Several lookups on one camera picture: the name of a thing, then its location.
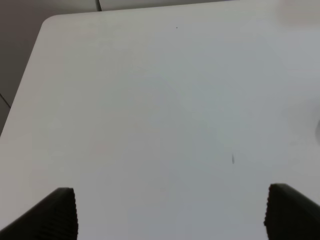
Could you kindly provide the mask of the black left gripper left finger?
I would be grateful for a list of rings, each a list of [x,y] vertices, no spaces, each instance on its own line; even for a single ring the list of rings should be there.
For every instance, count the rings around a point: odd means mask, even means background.
[[[2,240],[76,240],[78,215],[73,188],[59,187],[0,231]]]

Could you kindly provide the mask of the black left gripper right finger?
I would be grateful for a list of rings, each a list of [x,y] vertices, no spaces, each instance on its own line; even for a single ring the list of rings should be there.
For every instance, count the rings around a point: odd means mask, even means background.
[[[274,183],[263,223],[269,240],[318,240],[320,206],[291,186]]]

